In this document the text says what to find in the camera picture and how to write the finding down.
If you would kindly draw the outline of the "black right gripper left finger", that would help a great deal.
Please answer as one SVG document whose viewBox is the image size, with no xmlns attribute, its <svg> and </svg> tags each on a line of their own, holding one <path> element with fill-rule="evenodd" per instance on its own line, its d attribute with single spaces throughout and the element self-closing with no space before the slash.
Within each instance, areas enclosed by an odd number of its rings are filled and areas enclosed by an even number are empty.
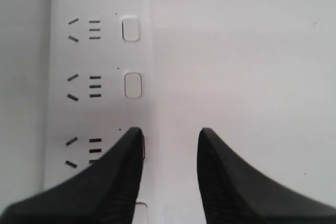
<svg viewBox="0 0 336 224">
<path fill-rule="evenodd" d="M 131 127 L 81 173 L 8 206 L 1 223 L 132 223 L 143 164 L 144 136 Z"/>
</svg>

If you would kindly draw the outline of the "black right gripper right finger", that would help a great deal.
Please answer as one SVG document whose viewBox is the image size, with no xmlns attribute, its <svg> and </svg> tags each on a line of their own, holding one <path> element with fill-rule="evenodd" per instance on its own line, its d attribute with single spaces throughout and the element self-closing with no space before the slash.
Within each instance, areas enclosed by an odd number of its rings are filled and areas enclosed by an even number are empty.
<svg viewBox="0 0 336 224">
<path fill-rule="evenodd" d="M 198 137 L 197 178 L 207 223 L 335 223 L 335 208 L 267 177 L 211 128 Z"/>
</svg>

